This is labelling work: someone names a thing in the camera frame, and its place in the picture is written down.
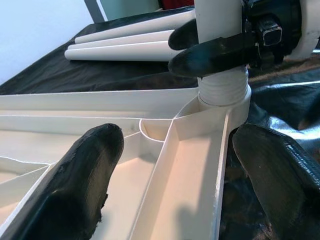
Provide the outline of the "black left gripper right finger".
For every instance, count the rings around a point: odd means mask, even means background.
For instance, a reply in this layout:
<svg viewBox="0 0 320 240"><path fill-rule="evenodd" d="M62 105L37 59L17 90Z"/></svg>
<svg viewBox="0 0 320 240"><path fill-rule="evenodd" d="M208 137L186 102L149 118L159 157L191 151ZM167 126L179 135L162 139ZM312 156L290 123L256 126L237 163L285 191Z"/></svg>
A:
<svg viewBox="0 0 320 240"><path fill-rule="evenodd" d="M293 138L254 124L232 137L234 152L279 240L320 238L320 164Z"/></svg>

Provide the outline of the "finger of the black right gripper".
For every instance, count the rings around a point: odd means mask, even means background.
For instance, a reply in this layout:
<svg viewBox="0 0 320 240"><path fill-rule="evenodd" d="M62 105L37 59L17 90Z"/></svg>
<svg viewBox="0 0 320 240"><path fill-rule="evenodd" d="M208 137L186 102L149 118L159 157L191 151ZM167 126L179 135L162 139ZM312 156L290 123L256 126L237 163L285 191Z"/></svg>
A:
<svg viewBox="0 0 320 240"><path fill-rule="evenodd" d="M198 30L196 19L192 19L175 29L168 39L172 50L185 50L198 44Z"/></svg>
<svg viewBox="0 0 320 240"><path fill-rule="evenodd" d="M173 57L169 71L180 77L206 77L258 59L259 47L251 34L219 37L192 46Z"/></svg>

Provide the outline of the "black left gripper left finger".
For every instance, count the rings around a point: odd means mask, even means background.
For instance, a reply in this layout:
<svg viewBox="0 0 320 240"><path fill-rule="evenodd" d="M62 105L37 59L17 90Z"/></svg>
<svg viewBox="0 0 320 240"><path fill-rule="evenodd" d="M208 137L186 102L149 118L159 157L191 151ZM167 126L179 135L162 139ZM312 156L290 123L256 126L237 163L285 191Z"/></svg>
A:
<svg viewBox="0 0 320 240"><path fill-rule="evenodd" d="M46 174L1 239L89 240L101 221L123 149L118 125L89 129Z"/></svg>

